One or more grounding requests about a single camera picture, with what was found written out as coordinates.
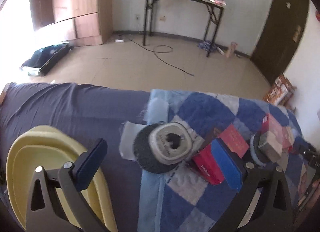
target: bed sheet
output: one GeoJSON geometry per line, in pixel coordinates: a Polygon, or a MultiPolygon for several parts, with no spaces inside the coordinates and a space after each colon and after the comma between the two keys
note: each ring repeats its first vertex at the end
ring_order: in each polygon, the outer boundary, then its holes
{"type": "Polygon", "coordinates": [[[0,107],[0,159],[5,168],[15,139],[39,125],[50,125],[90,147],[106,139],[108,154],[101,168],[108,183],[119,232],[136,232],[141,169],[119,153],[122,123],[145,124],[149,92],[114,90],[76,83],[11,83],[0,107]]]}

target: beige floor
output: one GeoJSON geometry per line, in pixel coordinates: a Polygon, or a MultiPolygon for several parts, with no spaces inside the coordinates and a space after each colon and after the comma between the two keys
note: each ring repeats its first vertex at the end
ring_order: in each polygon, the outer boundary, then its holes
{"type": "MultiPolygon", "coordinates": [[[[141,44],[142,37],[134,40],[141,44]]],[[[116,89],[145,90],[154,88],[192,90],[231,94],[261,99],[269,84],[246,58],[226,59],[219,53],[209,58],[195,42],[151,37],[146,48],[169,45],[174,51],[158,54],[164,61],[194,74],[194,77],[168,66],[127,41],[110,41],[103,45],[77,47],[70,51],[45,77],[29,77],[31,82],[91,83],[116,89]]]]}

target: metal bolt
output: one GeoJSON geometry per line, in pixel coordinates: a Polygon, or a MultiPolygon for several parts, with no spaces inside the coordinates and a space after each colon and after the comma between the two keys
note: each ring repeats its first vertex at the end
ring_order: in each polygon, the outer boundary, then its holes
{"type": "Polygon", "coordinates": [[[36,173],[39,173],[39,172],[41,172],[42,171],[42,166],[38,166],[37,168],[36,168],[36,173]]]}
{"type": "Polygon", "coordinates": [[[72,163],[71,163],[71,162],[66,162],[66,163],[63,165],[63,168],[69,169],[69,168],[71,168],[71,166],[72,166],[72,163]]]}
{"type": "Polygon", "coordinates": [[[246,166],[248,169],[253,169],[253,168],[254,168],[254,164],[251,163],[251,162],[247,162],[247,163],[245,164],[245,166],[246,166]]]}
{"type": "Polygon", "coordinates": [[[282,169],[281,166],[277,166],[277,167],[276,167],[276,171],[279,172],[279,173],[281,173],[281,172],[283,171],[283,169],[282,169]]]}

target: yellow basin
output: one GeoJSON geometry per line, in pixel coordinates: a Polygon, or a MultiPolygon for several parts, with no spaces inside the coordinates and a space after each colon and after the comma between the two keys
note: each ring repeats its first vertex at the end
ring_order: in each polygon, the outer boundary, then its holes
{"type": "MultiPolygon", "coordinates": [[[[7,187],[11,206],[19,222],[26,229],[26,209],[30,183],[37,166],[46,170],[60,169],[65,162],[74,162],[87,151],[84,146],[50,126],[38,126],[19,136],[7,158],[7,187]]],[[[61,189],[57,189],[62,207],[69,221],[79,226],[61,189]]],[[[111,232],[117,232],[109,190],[99,168],[93,181],[82,194],[98,218],[111,232]]]]}

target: blanket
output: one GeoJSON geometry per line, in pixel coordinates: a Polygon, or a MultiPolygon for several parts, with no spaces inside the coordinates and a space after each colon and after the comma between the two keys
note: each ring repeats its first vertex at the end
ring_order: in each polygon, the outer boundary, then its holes
{"type": "MultiPolygon", "coordinates": [[[[301,135],[294,114],[260,100],[211,93],[153,90],[148,103],[148,125],[182,121],[194,141],[203,141],[214,127],[223,131],[233,124],[247,141],[270,113],[284,127],[301,135]]],[[[266,168],[280,165],[288,182],[291,203],[298,201],[301,177],[306,171],[301,156],[284,153],[266,168]]],[[[228,208],[236,191],[226,181],[212,186],[190,171],[184,162],[166,174],[143,171],[138,232],[208,232],[228,208]]]]}

